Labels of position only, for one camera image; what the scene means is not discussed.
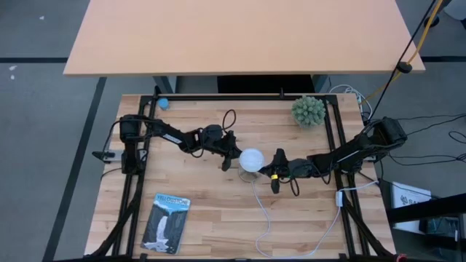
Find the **book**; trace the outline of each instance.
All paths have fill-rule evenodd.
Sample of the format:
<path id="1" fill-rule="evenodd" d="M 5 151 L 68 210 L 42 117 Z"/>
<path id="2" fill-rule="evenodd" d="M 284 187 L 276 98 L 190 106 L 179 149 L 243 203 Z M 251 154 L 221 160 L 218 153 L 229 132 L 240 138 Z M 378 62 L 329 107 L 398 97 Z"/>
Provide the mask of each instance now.
<path id="1" fill-rule="evenodd" d="M 141 247 L 161 253 L 178 253 L 191 200 L 156 194 Z"/>

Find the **white light bulb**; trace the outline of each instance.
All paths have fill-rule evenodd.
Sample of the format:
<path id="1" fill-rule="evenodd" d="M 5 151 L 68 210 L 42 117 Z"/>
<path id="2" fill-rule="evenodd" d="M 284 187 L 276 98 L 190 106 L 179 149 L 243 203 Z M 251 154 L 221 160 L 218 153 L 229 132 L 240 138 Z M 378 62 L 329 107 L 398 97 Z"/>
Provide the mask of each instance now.
<path id="1" fill-rule="evenodd" d="M 264 155 L 258 149 L 248 148 L 240 154 L 240 165 L 248 172 L 257 172 L 264 166 Z"/>

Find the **wooden table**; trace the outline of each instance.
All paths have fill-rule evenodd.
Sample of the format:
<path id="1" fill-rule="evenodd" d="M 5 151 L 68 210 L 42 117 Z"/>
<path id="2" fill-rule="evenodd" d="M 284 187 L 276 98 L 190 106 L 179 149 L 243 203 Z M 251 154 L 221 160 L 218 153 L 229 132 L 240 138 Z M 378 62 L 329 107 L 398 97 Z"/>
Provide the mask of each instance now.
<path id="1" fill-rule="evenodd" d="M 386 73 L 409 39 L 395 0 L 92 0 L 64 74 Z"/>
<path id="2" fill-rule="evenodd" d="M 124 95 L 117 118 L 136 114 L 140 95 Z M 363 128 L 357 101 L 353 94 L 338 95 L 339 108 L 347 140 Z M 233 108 L 237 121 L 233 126 L 239 148 L 258 148 L 270 163 L 276 148 L 283 148 L 289 159 L 328 152 L 325 126 L 310 130 L 299 128 L 291 118 L 293 101 L 173 101 L 170 110 L 156 109 L 157 118 L 181 131 L 189 131 L 209 124 L 220 124 L 225 112 Z M 338 146 L 336 124 L 331 117 Z M 115 127 L 112 149 L 123 149 Z M 168 258 L 264 258 L 254 241 L 266 231 L 266 218 L 253 195 L 249 183 L 240 180 L 238 162 L 221 171 L 222 158 L 206 152 L 195 159 L 176 145 L 161 138 L 152 138 L 143 188 L 143 200 L 135 239 L 135 253 L 162 257 L 161 253 L 139 247 L 156 193 L 172 194 L 191 199 L 191 209 L 185 225 L 180 253 Z M 106 165 L 105 171 L 119 167 Z M 364 164 L 363 172 L 375 178 L 374 166 Z M 125 177 L 118 171 L 102 180 L 94 217 L 87 240 L 86 253 L 94 251 L 106 238 L 118 218 Z M 357 186 L 368 181 L 356 176 Z M 300 255 L 313 250 L 317 241 L 330 226 L 336 214 L 335 182 L 325 185 L 321 179 L 299 180 L 301 195 L 294 197 L 283 186 L 279 194 L 270 190 L 270 179 L 261 177 L 256 184 L 258 195 L 270 214 L 272 230 L 262 240 L 261 249 L 270 255 Z M 369 186 L 358 191 L 364 221 L 374 235 L 391 252 L 395 248 L 387 222 L 380 190 Z M 358 233 L 354 224 L 353 236 L 360 253 Z M 128 228 L 123 234 L 125 251 Z M 338 258 L 347 251 L 341 216 L 320 249 L 312 258 Z"/>

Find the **green succulent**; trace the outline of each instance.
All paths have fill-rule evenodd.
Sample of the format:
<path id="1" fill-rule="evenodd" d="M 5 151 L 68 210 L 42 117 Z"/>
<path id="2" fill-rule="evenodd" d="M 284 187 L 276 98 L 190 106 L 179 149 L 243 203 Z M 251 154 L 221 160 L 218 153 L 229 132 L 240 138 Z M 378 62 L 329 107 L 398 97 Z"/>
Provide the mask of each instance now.
<path id="1" fill-rule="evenodd" d="M 325 106 L 322 100 L 303 96 L 296 99 L 291 114 L 300 127 L 313 127 L 323 124 Z"/>

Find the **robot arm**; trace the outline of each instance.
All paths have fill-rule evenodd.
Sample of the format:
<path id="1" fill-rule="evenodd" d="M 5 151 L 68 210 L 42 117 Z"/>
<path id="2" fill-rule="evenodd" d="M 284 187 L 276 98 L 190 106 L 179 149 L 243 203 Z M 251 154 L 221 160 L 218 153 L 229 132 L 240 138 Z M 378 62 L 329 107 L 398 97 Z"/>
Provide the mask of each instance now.
<path id="1" fill-rule="evenodd" d="M 230 168 L 231 160 L 240 157 L 241 154 L 241 150 L 236 146 L 236 137 L 233 131 L 228 131 L 224 135 L 224 130 L 218 124 L 211 124 L 203 129 L 181 132 L 160 119 L 149 119 L 146 116 L 125 115 L 119 121 L 120 139 L 125 144 L 122 155 L 122 172 L 124 174 L 138 174 L 141 171 L 141 156 L 137 146 L 139 142 L 150 137 L 164 138 L 189 154 L 199 150 L 219 154 L 224 157 L 221 168 L 223 171 L 227 171 Z M 144 123 L 146 128 L 150 130 L 149 135 L 140 135 L 141 123 Z"/>
<path id="2" fill-rule="evenodd" d="M 374 156 L 377 162 L 405 141 L 406 134 L 398 121 L 384 117 L 368 124 L 350 142 L 327 154 L 288 161 L 283 149 L 279 148 L 272 163 L 259 172 L 272 179 L 272 191 L 277 194 L 280 190 L 279 179 L 320 178 L 332 170 L 354 172 L 360 169 L 366 157 Z"/>

